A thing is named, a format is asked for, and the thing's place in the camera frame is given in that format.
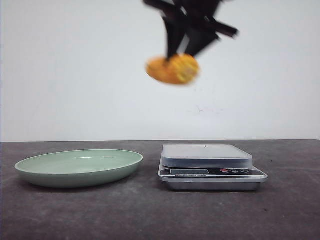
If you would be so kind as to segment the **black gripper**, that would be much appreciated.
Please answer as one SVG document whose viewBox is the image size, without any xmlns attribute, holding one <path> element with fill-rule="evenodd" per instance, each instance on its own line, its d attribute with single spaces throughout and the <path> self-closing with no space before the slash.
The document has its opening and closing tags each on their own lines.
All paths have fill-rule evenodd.
<svg viewBox="0 0 320 240">
<path fill-rule="evenodd" d="M 219 34 L 234 38 L 239 30 L 215 19 L 223 0 L 143 0 L 145 5 L 161 12 L 166 37 L 166 62 L 177 54 L 187 33 L 189 39 L 184 53 L 196 57 L 221 38 Z"/>
</svg>

